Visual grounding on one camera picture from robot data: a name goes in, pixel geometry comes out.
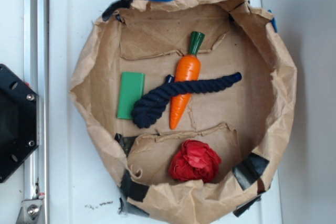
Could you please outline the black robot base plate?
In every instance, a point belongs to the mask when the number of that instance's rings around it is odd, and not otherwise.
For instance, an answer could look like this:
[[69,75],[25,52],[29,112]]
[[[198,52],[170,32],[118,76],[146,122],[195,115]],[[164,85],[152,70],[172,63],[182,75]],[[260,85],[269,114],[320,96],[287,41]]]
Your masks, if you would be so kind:
[[38,95],[1,64],[1,183],[37,148]]

